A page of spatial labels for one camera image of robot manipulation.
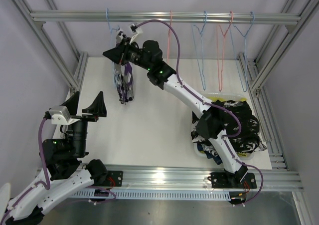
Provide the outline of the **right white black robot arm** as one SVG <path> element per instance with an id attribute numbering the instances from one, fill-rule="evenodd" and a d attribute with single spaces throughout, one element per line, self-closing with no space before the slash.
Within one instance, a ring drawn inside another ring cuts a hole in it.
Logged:
<path id="1" fill-rule="evenodd" d="M 118 65 L 133 63 L 147 70 L 149 81 L 160 89 L 174 95 L 199 119 L 196 131 L 200 137 L 212 143 L 217 151 L 227 183 L 232 187 L 239 187 L 245 181 L 247 166 L 235 154 L 230 143 L 232 135 L 227 134 L 224 126 L 224 115 L 232 113 L 214 103 L 182 81 L 177 72 L 162 58 L 162 50 L 158 42 L 147 40 L 142 48 L 122 39 L 114 48 L 103 52 L 103 56 Z"/>

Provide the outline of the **pink wire hanger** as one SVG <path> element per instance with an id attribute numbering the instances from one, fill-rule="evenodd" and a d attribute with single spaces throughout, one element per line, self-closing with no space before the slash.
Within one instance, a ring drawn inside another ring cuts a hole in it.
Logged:
<path id="1" fill-rule="evenodd" d="M 225 54 L 225 43 L 230 26 L 233 23 L 234 13 L 230 12 L 230 21 L 227 29 L 223 31 L 222 26 L 218 24 L 216 26 L 216 53 L 217 53 L 217 73 L 218 73 L 218 90 L 219 92 L 223 89 L 223 71 L 224 71 L 224 54 Z"/>
<path id="2" fill-rule="evenodd" d="M 169 26 L 172 24 L 172 10 L 170 10 L 170 20 L 169 20 Z M 168 29 L 168 38 L 167 38 L 167 57 L 166 61 L 169 63 L 169 56 L 170 56 L 170 39 L 171 39 L 171 30 Z"/>

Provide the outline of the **light blue wire hanger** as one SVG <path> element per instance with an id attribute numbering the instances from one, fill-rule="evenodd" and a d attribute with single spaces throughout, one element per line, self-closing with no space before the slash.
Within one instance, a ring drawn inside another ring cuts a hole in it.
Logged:
<path id="1" fill-rule="evenodd" d="M 116 43 L 114 41 L 114 38 L 113 38 L 113 32 L 117 31 L 119 27 L 112 27 L 111 24 L 110 24 L 110 21 L 109 21 L 109 8 L 106 9 L 106 20 L 107 20 L 107 25 L 108 25 L 108 29 L 109 29 L 109 33 L 110 33 L 110 48 L 113 48 L 114 47 L 114 44 Z"/>
<path id="2" fill-rule="evenodd" d="M 230 38 L 231 38 L 231 44 L 232 44 L 232 49 L 233 49 L 233 53 L 234 53 L 234 59 L 235 59 L 235 63 L 236 63 L 236 68 L 237 68 L 237 72 L 238 72 L 238 76 L 239 76 L 239 80 L 240 80 L 240 84 L 241 84 L 241 88 L 243 92 L 247 92 L 248 90 L 248 79 L 247 79 L 247 71 L 248 71 L 248 62 L 247 62 L 247 37 L 248 34 L 252 28 L 252 26 L 255 23 L 255 13 L 253 11 L 250 12 L 250 15 L 252 17 L 252 20 L 250 22 L 250 26 L 249 28 L 246 30 L 245 33 L 243 33 L 238 26 L 233 25 L 233 27 L 240 33 L 240 35 L 243 37 L 244 39 L 244 72 L 240 71 L 240 65 L 239 65 L 239 58 L 237 58 L 237 51 L 235 48 L 235 44 L 234 44 L 234 39 L 233 39 L 233 35 L 232 35 L 232 30 L 229 29 L 230 32 Z"/>

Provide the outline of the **purple grey patterned trousers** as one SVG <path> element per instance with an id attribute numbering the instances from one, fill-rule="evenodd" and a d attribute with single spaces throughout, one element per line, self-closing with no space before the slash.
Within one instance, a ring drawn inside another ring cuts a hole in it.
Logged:
<path id="1" fill-rule="evenodd" d="M 134 99 L 133 68 L 129 62 L 124 65 L 114 63 L 113 82 L 116 87 L 119 102 L 126 105 Z"/>

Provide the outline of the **yellow-green trousers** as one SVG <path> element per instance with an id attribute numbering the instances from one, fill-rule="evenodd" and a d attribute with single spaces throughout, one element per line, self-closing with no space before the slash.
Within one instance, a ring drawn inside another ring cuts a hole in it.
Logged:
<path id="1" fill-rule="evenodd" d="M 247 99 L 242 96 L 230 96 L 226 95 L 225 97 L 218 97 L 217 95 L 210 95 L 214 103 L 219 106 L 226 108 L 231 111 L 241 123 L 241 133 L 235 137 L 229 137 L 229 141 L 233 146 L 235 152 L 248 152 L 248 142 L 247 138 L 249 137 L 249 115 L 251 113 L 250 107 L 247 103 Z"/>

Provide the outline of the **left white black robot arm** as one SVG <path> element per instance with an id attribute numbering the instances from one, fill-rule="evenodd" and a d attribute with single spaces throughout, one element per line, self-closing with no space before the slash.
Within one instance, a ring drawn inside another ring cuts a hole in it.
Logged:
<path id="1" fill-rule="evenodd" d="M 80 93 L 45 112 L 38 129 L 40 173 L 18 196 L 8 201 L 1 224 L 38 225 L 43 217 L 69 195 L 107 181 L 108 171 L 101 160 L 93 159 L 77 171 L 86 151 L 88 123 L 107 116 L 104 93 L 100 91 L 93 103 L 77 114 Z M 60 139 L 42 139 L 46 121 L 60 128 L 67 127 Z"/>

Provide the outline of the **black white floral trousers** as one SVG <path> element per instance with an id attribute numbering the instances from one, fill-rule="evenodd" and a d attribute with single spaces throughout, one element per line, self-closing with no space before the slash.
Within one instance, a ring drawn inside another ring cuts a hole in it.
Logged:
<path id="1" fill-rule="evenodd" d="M 241 133 L 229 141 L 232 144 L 234 150 L 238 154 L 251 154 L 254 152 L 265 151 L 267 146 L 263 144 L 260 138 L 260 123 L 258 119 L 253 115 L 250 106 L 246 99 L 239 101 L 234 100 L 214 100 L 216 105 L 222 106 L 231 111 L 241 123 Z M 205 153 L 208 156 L 217 156 L 216 150 L 212 144 L 204 140 L 196 132 L 195 126 L 198 123 L 198 118 L 192 113 L 192 125 L 191 125 L 191 139 L 192 142 L 197 145 L 199 152 Z"/>

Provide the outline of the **navy blue trousers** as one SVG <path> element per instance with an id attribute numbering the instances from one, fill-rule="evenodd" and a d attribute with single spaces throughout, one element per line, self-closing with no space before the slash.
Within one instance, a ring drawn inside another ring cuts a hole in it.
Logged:
<path id="1" fill-rule="evenodd" d="M 212 145 L 207 146 L 207 145 L 198 144 L 197 151 L 199 155 L 206 157 L 207 159 L 212 159 L 217 165 L 222 164 L 221 158 L 219 157 L 217 151 Z"/>

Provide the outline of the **white newspaper print trousers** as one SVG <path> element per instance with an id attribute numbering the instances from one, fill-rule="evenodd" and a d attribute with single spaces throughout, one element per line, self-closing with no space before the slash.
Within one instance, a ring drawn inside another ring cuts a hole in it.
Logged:
<path id="1" fill-rule="evenodd" d="M 206 157 L 208 159 L 217 159 L 218 154 L 212 145 L 204 145 L 200 142 L 195 142 L 194 144 L 195 153 L 200 157 Z M 239 158 L 244 160 L 251 160 L 257 153 L 261 153 L 267 150 L 267 146 L 265 144 L 260 143 L 256 150 L 252 153 L 248 152 L 237 152 Z"/>

